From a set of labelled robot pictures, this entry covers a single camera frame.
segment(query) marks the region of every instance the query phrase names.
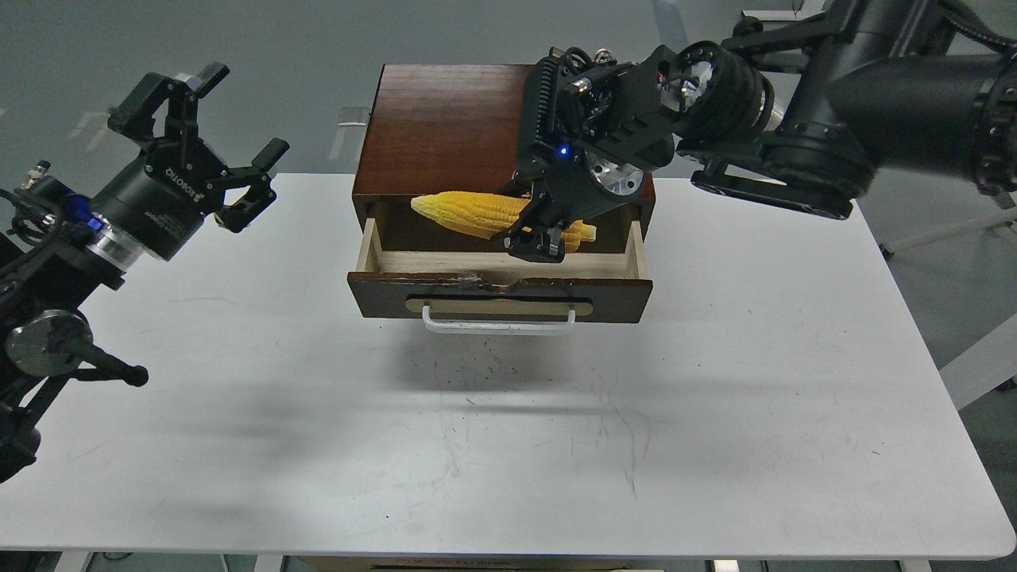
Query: corn cob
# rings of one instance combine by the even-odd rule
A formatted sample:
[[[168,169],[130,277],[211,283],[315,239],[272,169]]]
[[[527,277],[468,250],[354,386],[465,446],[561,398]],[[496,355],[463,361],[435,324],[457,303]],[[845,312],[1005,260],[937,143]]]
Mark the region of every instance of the corn cob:
[[[415,196],[410,201],[410,207],[445,228],[490,239],[507,230],[519,219],[527,203],[527,198],[490,192],[446,190]],[[593,242],[597,239],[597,227],[576,221],[561,232],[561,239],[565,243],[565,252],[575,252],[581,241]]]

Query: open drawer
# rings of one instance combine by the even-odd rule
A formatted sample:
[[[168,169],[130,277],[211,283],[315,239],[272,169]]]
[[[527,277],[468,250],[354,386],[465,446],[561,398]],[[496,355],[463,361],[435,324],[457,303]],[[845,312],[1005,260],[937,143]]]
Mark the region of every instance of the open drawer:
[[[365,317],[419,319],[428,304],[442,318],[539,322],[559,321],[571,307],[578,322],[635,323],[653,288],[635,209],[590,221],[599,247],[572,252],[561,264],[483,251],[486,241],[406,211],[381,204],[367,218],[357,268],[347,276]]]
[[[348,282],[369,318],[639,322],[653,283],[643,254],[656,199],[640,197],[587,223],[597,240],[561,264],[510,256],[414,213],[444,190],[492,192],[516,169],[526,65],[386,65],[353,186],[364,238]]]

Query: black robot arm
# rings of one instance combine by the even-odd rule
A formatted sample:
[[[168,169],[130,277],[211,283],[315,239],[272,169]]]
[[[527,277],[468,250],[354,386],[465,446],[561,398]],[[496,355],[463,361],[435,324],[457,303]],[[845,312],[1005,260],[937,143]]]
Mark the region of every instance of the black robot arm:
[[[268,171],[286,141],[272,139],[250,166],[234,168],[198,136],[198,100],[228,73],[214,63],[196,76],[146,74],[109,119],[141,151],[94,198],[52,177],[45,161],[20,187],[0,189],[15,206],[8,234],[32,246],[22,252],[0,235],[0,482],[35,462],[35,425],[68,381],[148,380],[93,344],[77,309],[93,291],[118,288],[141,252],[169,260],[207,215],[240,232],[275,201]],[[167,102],[157,136],[155,114]],[[226,190],[239,187],[249,188],[225,205]]]
[[[996,53],[945,55],[957,33]],[[506,188],[532,198],[499,237],[519,258],[560,262],[559,229],[635,199],[675,152],[703,165],[700,188],[834,219],[884,166],[1015,188],[1015,43],[956,0],[836,0],[779,30],[744,19],[720,45],[661,46],[640,64],[577,53],[552,50],[527,80]],[[783,114],[764,71],[801,75]]]

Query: white table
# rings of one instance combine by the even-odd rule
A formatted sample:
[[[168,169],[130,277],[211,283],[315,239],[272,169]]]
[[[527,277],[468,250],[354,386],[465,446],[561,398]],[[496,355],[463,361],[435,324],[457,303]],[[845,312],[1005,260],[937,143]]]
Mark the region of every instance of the white table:
[[[860,213],[658,180],[639,325],[360,317],[352,176],[284,175],[83,307],[147,386],[75,383],[0,547],[988,559],[1014,531]]]

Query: drawer handle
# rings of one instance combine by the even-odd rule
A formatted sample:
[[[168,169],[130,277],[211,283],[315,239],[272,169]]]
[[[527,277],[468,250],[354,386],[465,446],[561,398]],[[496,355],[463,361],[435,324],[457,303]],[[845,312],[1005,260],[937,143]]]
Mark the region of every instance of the drawer handle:
[[[434,320],[431,305],[424,304],[420,314],[424,327],[436,334],[484,334],[488,336],[563,336],[576,325],[576,308],[569,308],[565,322],[459,322]]]

